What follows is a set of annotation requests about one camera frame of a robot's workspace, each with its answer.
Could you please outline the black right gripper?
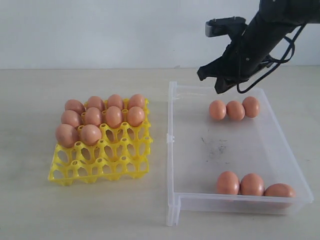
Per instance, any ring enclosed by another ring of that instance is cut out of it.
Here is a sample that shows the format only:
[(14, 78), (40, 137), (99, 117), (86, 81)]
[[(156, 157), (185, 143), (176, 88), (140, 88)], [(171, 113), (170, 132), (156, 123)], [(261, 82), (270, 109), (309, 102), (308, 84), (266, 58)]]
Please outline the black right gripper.
[(234, 39), (220, 58), (201, 66), (196, 73), (200, 81), (216, 78), (216, 93), (225, 93), (253, 75), (252, 45), (243, 37)]

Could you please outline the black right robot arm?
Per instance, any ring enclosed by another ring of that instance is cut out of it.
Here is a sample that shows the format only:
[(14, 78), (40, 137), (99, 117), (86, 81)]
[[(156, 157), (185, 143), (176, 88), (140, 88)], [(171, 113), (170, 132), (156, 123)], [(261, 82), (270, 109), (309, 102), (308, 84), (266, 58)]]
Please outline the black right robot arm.
[[(295, 54), (295, 41), (307, 24), (320, 22), (318, 0), (262, 0), (249, 24), (243, 17), (215, 18), (205, 23), (208, 38), (228, 35), (222, 56), (197, 70), (200, 81), (216, 78), (214, 89), (222, 94), (236, 87), (247, 93)], [(264, 68), (269, 71), (247, 89), (247, 82)]]

